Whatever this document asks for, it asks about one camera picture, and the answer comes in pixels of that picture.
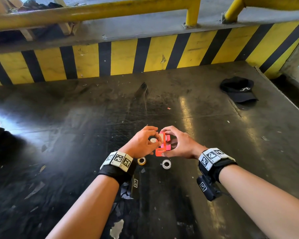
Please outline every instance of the guardrail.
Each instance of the guardrail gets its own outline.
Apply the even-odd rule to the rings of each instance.
[[[245,7],[262,7],[275,10],[299,10],[299,0],[234,0],[228,11],[222,15],[222,23],[237,22],[239,13]]]
[[[187,9],[185,28],[197,25],[200,0],[125,0],[0,15],[0,31],[48,24]]]

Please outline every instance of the concrete floor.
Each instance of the concrete floor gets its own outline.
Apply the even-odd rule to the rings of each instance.
[[[52,0],[37,0],[48,4]],[[65,0],[67,4],[103,3],[120,0]],[[241,27],[264,23],[279,23],[299,20],[299,11],[286,12],[248,7],[239,15],[236,24],[221,24],[221,13],[227,11],[233,0],[201,0],[198,23],[201,28],[185,30],[182,23],[186,19],[186,10],[143,14],[137,16],[114,17],[84,21],[75,36],[64,37],[60,30],[34,42],[18,42],[0,47],[0,52],[28,50],[72,44],[86,44],[113,40],[125,40],[141,37],[154,37],[185,32],[217,30],[228,27]]]
[[[220,91],[232,76],[254,80],[254,106],[238,108]],[[175,125],[299,198],[299,110],[244,61],[2,86],[0,122],[20,140],[0,156],[0,238],[45,238],[104,158],[146,124]],[[232,198],[205,199],[196,160],[171,158],[165,170],[162,158],[146,158],[139,200],[119,202],[102,238],[121,219],[121,239],[266,238]]]

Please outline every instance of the baseball cap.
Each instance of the baseball cap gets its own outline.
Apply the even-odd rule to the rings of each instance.
[[[237,103],[249,100],[258,100],[252,92],[252,80],[234,76],[230,79],[224,79],[220,83],[220,88]]]

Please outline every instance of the orange plastic object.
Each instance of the orange plastic object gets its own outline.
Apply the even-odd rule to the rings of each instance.
[[[171,150],[171,145],[166,145],[166,142],[171,140],[171,136],[166,135],[165,132],[160,132],[160,136],[163,140],[163,143],[160,148],[156,148],[155,150],[156,157],[162,157],[163,152]]]

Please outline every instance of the person's right hand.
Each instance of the person's right hand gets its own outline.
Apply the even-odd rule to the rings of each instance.
[[[200,154],[208,148],[200,145],[192,139],[186,132],[181,132],[174,126],[167,126],[162,129],[167,135],[176,136],[176,139],[171,140],[170,144],[177,143],[175,149],[162,153],[163,157],[185,157],[198,159]]]

